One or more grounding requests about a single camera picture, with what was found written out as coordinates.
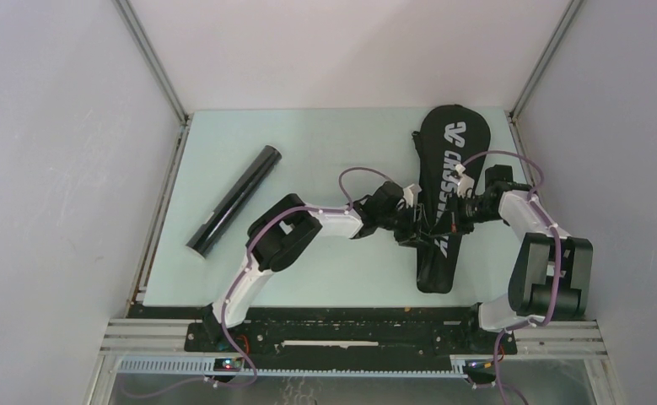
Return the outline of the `black racket bag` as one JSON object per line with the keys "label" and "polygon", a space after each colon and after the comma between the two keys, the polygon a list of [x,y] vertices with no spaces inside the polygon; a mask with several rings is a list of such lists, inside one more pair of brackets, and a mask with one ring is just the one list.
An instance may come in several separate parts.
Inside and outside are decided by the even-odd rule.
{"label": "black racket bag", "polygon": [[[423,205],[425,230],[446,212],[456,184],[449,180],[455,167],[489,149],[491,131],[486,119],[463,105],[433,108],[412,140],[419,158],[418,202]],[[428,238],[417,248],[417,289],[425,294],[447,294],[454,284],[462,237]]]}

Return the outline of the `black shuttlecock tube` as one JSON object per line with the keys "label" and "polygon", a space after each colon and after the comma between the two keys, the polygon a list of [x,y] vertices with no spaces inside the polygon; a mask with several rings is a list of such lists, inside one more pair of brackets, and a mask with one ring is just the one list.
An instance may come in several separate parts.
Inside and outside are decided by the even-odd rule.
{"label": "black shuttlecock tube", "polygon": [[207,257],[281,159],[282,154],[276,148],[265,145],[223,196],[208,220],[186,242],[186,247]]}

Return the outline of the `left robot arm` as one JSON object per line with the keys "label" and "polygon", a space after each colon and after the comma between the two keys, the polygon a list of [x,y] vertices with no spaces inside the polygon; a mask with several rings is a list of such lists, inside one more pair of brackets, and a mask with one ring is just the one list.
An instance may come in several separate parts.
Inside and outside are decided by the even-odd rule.
{"label": "left robot arm", "polygon": [[217,351],[231,349],[256,296],[270,277],[292,266],[318,237],[359,240],[378,229],[390,231],[400,246],[423,243],[421,188],[387,181],[374,193],[345,207],[305,203],[288,194],[249,228],[242,262],[227,290],[202,311],[204,339]]}

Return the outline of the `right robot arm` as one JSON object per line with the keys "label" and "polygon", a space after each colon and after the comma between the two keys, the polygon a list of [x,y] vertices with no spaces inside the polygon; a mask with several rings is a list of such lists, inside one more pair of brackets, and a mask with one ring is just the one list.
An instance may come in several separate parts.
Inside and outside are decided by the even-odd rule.
{"label": "right robot arm", "polygon": [[447,196],[429,232],[434,240],[471,233],[476,224],[501,221],[520,242],[508,290],[477,306],[477,320],[464,325],[460,339],[466,349],[481,353],[495,333],[527,325],[545,326],[584,315],[590,287],[593,246],[560,227],[526,184],[512,181],[511,167],[495,165],[481,194],[466,167],[449,171],[456,190]]}

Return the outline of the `right controller board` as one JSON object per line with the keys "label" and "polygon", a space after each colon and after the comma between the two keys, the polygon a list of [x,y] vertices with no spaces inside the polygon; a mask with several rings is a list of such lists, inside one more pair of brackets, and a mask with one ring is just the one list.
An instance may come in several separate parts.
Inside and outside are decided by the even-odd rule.
{"label": "right controller board", "polygon": [[494,374],[492,361],[466,361],[464,372],[466,374]]}

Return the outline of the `controller board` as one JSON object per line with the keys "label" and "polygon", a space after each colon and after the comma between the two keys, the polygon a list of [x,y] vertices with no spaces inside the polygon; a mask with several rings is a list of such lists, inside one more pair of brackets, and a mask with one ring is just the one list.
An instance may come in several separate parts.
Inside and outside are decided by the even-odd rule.
{"label": "controller board", "polygon": [[216,358],[213,361],[213,372],[237,373],[243,370],[242,358]]}
{"label": "controller board", "polygon": [[492,361],[466,361],[464,372],[466,374],[494,374]]}

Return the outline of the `left controller board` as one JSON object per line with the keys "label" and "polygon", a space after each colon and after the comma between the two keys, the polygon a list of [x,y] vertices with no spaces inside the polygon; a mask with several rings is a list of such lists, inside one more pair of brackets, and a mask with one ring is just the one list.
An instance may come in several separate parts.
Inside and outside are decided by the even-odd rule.
{"label": "left controller board", "polygon": [[242,358],[216,358],[213,361],[213,372],[237,373],[243,370]]}

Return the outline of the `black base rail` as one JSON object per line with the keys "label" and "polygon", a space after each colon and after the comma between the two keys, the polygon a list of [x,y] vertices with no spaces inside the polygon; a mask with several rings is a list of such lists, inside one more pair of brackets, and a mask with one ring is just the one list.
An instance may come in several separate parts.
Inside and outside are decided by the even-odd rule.
{"label": "black base rail", "polygon": [[[188,320],[183,349],[239,358],[227,338],[211,343],[198,308],[150,308],[134,305],[132,319]],[[453,360],[501,360],[519,353],[514,334],[498,338],[478,326],[477,308],[252,307],[245,320],[229,329],[244,350],[237,373],[391,373],[448,372]]]}

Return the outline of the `right aluminium frame post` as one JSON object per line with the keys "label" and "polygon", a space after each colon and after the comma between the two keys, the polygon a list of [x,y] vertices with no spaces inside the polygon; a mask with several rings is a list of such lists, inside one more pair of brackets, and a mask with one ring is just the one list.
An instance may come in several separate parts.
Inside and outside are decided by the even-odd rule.
{"label": "right aluminium frame post", "polygon": [[578,18],[580,11],[585,4],[585,0],[571,0],[568,2],[567,7],[563,11],[563,14],[558,20],[554,31],[547,41],[543,51],[541,52],[536,65],[532,69],[529,78],[520,91],[520,95],[515,101],[513,108],[509,112],[509,116],[513,122],[516,122],[524,113],[544,74],[549,68],[552,59],[557,55],[560,46],[566,39],[568,32],[573,26],[575,20]]}

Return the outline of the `aluminium frame post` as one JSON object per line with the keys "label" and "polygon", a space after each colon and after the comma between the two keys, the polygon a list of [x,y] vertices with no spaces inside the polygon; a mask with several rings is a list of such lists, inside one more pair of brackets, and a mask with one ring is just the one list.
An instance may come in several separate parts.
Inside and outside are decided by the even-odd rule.
{"label": "aluminium frame post", "polygon": [[568,2],[567,7],[563,11],[563,14],[558,20],[554,31],[547,41],[543,51],[541,52],[536,65],[532,69],[529,78],[520,91],[520,95],[515,101],[513,108],[509,112],[509,116],[513,122],[516,122],[524,113],[544,74],[549,68],[552,59],[557,55],[560,46],[566,39],[568,32],[573,26],[575,20],[578,18],[580,11],[585,4],[585,0],[571,0]]}
{"label": "aluminium frame post", "polygon": [[112,3],[122,19],[123,23],[128,29],[130,36],[135,42],[139,53],[147,64],[149,72],[157,82],[161,92],[170,105],[171,110],[175,114],[181,125],[187,124],[189,121],[189,113],[180,101],[180,97],[171,83],[170,76],[168,75],[163,63],[156,52],[153,43],[148,35],[148,32],[143,26],[137,10],[131,1],[128,0],[113,0]]}

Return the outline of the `left aluminium frame post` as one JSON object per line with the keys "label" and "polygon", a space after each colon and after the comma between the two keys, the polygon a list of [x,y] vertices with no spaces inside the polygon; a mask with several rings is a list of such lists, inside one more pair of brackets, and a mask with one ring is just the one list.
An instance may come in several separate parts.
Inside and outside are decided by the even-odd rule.
{"label": "left aluminium frame post", "polygon": [[187,124],[189,121],[189,113],[180,101],[180,97],[171,83],[170,76],[168,75],[163,63],[156,52],[153,43],[148,35],[148,32],[143,26],[137,10],[131,1],[128,0],[113,0],[112,3],[122,19],[123,23],[128,29],[130,36],[135,42],[139,53],[147,64],[149,72],[157,82],[161,92],[170,105],[171,110],[175,114],[181,125]]}

